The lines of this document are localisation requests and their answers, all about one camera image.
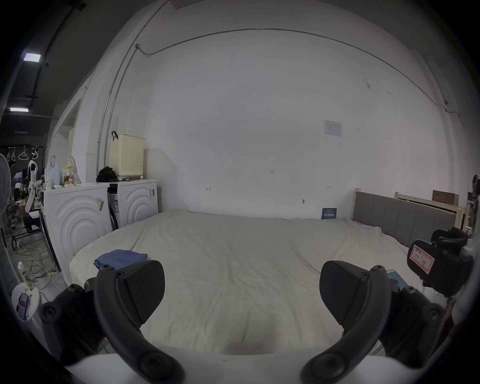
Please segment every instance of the mattress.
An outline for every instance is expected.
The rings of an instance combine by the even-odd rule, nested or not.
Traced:
[[[407,248],[378,227],[348,219],[255,218],[170,211],[118,229],[83,248],[70,265],[75,283],[96,276],[94,260],[115,249],[147,253],[165,271],[165,295],[144,337],[221,354],[321,347],[342,327],[322,302],[328,260],[395,269],[421,288]]]

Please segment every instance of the small sign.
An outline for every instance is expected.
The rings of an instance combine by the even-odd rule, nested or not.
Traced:
[[[329,135],[341,136],[342,124],[338,121],[324,120],[325,133]]]
[[[102,199],[97,199],[96,200],[96,208],[97,210],[101,211],[103,208],[103,200]]]
[[[426,274],[430,273],[433,262],[435,261],[433,257],[431,257],[427,252],[425,252],[423,249],[420,249],[416,245],[413,246],[412,253],[410,254],[410,259],[421,269],[423,269]]]
[[[322,208],[322,220],[323,219],[335,219],[336,208]]]

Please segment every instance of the beige plastic basket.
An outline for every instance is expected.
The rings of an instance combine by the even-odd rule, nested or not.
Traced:
[[[138,177],[144,174],[144,145],[144,138],[124,133],[111,142],[109,166],[118,177]]]

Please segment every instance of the gray upholstered headboard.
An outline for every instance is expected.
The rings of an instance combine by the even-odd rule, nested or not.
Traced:
[[[353,220],[380,227],[407,247],[414,240],[430,241],[433,231],[450,229],[456,215],[439,208],[391,197],[355,192]]]

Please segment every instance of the ceiling light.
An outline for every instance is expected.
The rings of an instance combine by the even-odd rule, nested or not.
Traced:
[[[40,61],[41,55],[37,53],[25,53],[24,61],[34,61],[38,63]]]
[[[10,107],[10,112],[28,112],[28,108]]]

